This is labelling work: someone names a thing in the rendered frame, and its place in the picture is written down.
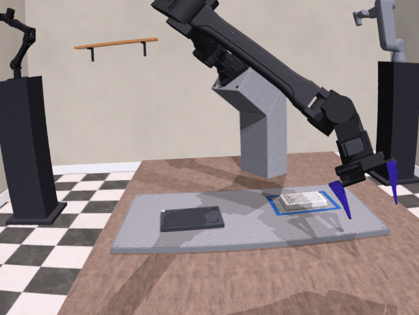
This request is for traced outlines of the blue tape outline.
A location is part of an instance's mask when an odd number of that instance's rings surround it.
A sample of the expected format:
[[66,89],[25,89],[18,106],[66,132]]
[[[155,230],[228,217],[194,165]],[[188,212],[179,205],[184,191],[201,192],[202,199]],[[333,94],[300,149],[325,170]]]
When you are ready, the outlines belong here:
[[327,208],[327,209],[321,209],[321,210],[309,210],[309,211],[302,211],[302,212],[289,212],[289,213],[280,213],[279,210],[277,209],[276,205],[274,204],[273,200],[271,199],[271,197],[280,197],[280,195],[274,195],[274,196],[266,196],[266,198],[268,199],[269,203],[271,204],[273,210],[275,211],[277,216],[281,216],[281,215],[288,215],[288,214],[301,214],[301,213],[308,213],[308,212],[319,212],[319,211],[326,211],[326,210],[337,210],[337,209],[341,209],[341,207],[325,192],[325,191],[320,191],[319,193],[323,193],[326,198],[328,198],[328,200],[330,200],[330,202],[332,202],[332,204],[334,204],[334,208]]

